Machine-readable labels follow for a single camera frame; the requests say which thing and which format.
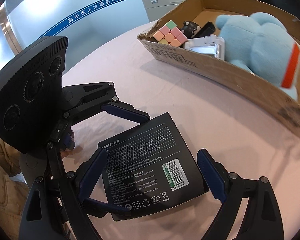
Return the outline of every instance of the tan jacket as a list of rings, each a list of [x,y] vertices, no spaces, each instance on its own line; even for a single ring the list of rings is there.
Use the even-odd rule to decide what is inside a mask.
[[[25,183],[12,181],[9,176],[21,172],[19,155],[0,139],[0,226],[11,240],[17,240],[21,214],[29,193]]]

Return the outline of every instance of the pink tablecloth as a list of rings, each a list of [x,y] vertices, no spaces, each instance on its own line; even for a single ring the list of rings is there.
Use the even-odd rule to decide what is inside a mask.
[[[191,153],[206,148],[228,171],[242,178],[267,176],[283,219],[285,239],[300,228],[300,140],[236,93],[191,73],[156,61],[135,28],[91,53],[63,76],[63,86],[112,81],[121,101],[156,117],[169,112]],[[67,171],[89,159],[97,144],[136,124],[102,112],[73,127],[77,146],[64,159]],[[100,179],[91,195],[106,202]],[[229,239],[236,236],[243,201]],[[220,208],[209,192],[154,215],[113,221],[110,214],[91,218],[103,239],[201,239]]]

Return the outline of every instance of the blue banner with chinese characters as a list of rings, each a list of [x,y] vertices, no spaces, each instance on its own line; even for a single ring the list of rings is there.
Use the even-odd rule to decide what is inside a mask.
[[[100,0],[95,3],[92,3],[88,5],[85,8],[80,9],[79,11],[76,11],[72,15],[69,15],[67,18],[64,18],[62,21],[58,22],[56,25],[51,27],[48,31],[46,31],[43,35],[41,35],[39,38],[43,36],[54,36],[63,31],[65,28],[69,27],[71,24],[79,21],[80,19],[88,16],[91,13],[94,13],[98,10],[101,10],[104,7],[107,7],[109,5],[125,1],[125,0]]]

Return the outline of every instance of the green cube tile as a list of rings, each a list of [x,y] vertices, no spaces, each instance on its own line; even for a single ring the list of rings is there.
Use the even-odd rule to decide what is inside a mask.
[[[166,26],[167,26],[170,30],[172,30],[172,29],[173,29],[174,27],[176,27],[177,25],[175,24],[174,21],[170,20],[170,21],[168,21],[168,22],[166,23]]]

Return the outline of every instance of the pastel puzzle cube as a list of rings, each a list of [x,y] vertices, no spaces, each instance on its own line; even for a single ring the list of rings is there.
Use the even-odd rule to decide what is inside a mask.
[[[172,21],[168,21],[162,26],[153,37],[160,44],[180,47],[188,38],[178,29],[177,25]]]

